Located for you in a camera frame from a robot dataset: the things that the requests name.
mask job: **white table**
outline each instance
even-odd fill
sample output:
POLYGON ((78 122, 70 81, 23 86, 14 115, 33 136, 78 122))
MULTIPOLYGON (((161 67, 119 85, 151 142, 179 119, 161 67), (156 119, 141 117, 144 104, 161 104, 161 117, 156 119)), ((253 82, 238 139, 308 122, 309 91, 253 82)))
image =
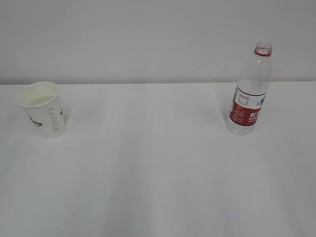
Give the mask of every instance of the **white table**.
POLYGON ((316 82, 272 83, 248 136, 234 83, 61 85, 37 137, 0 86, 1 237, 315 237, 316 82))

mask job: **red bottle label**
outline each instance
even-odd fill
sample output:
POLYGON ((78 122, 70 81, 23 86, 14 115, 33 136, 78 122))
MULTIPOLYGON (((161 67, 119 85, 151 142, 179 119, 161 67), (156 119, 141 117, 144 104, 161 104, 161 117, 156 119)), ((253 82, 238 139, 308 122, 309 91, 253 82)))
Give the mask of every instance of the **red bottle label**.
POLYGON ((266 94, 249 95, 236 88, 230 112, 231 120, 242 126, 254 125, 266 94))

